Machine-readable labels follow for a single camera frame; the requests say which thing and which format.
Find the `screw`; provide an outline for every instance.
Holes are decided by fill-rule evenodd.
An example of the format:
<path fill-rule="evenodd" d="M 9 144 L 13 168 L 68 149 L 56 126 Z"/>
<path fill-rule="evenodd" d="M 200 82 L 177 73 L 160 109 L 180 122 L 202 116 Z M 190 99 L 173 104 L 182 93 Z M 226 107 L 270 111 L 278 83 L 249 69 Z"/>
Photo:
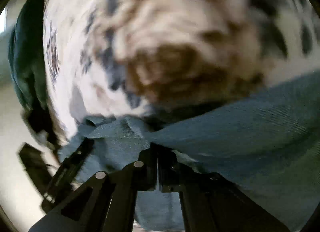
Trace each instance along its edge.
<path fill-rule="evenodd" d="M 97 172 L 96 173 L 96 178 L 97 179 L 103 179 L 106 176 L 105 172 Z"/>
<path fill-rule="evenodd" d="M 134 162 L 134 164 L 133 164 L 133 166 L 134 166 L 134 167 L 137 167 L 137 168 L 141 168 L 143 165 L 144 165 L 144 163 L 141 162 L 141 161 L 136 161 L 136 162 Z"/>

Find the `blue fabric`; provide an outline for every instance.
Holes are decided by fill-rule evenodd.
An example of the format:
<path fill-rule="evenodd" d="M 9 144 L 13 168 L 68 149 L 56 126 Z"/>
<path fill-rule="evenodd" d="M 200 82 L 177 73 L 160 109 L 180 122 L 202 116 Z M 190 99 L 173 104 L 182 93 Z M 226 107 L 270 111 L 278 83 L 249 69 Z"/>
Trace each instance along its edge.
<path fill-rule="evenodd" d="M 182 153 L 180 161 L 194 169 L 238 184 L 295 231 L 320 201 L 319 84 L 316 72 L 156 132 L 134 117 L 87 117 L 60 158 L 84 137 L 95 139 L 78 176 L 84 182 L 99 170 L 120 170 L 154 142 Z M 147 230 L 184 228 L 177 194 L 139 193 L 136 218 Z"/>

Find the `silver screw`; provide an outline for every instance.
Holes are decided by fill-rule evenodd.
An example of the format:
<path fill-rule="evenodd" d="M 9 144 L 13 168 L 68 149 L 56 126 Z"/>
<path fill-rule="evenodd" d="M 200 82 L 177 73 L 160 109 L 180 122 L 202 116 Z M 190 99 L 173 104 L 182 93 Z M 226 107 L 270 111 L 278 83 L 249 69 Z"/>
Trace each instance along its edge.
<path fill-rule="evenodd" d="M 105 172 L 97 172 L 96 173 L 96 178 L 97 179 L 103 179 L 106 176 Z"/>
<path fill-rule="evenodd" d="M 144 165 L 144 163 L 141 161 L 136 161 L 136 162 L 134 162 L 133 165 L 134 165 L 134 167 L 141 168 Z"/>

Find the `window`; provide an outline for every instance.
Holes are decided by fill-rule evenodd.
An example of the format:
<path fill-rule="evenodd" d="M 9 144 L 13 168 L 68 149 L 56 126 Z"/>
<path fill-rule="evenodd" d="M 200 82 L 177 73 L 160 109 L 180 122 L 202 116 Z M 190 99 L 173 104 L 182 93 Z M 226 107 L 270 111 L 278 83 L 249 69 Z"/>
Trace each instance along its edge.
<path fill-rule="evenodd" d="M 0 33 L 2 33 L 5 30 L 5 22 L 6 22 L 6 9 L 2 11 L 0 15 Z"/>

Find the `bright light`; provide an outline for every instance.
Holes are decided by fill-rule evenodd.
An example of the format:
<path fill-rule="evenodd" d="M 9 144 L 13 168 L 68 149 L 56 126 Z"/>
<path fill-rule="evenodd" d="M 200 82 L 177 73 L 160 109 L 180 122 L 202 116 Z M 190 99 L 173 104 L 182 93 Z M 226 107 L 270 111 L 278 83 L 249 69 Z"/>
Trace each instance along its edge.
<path fill-rule="evenodd" d="M 5 30 L 5 9 L 2 11 L 0 15 L 0 33 Z"/>

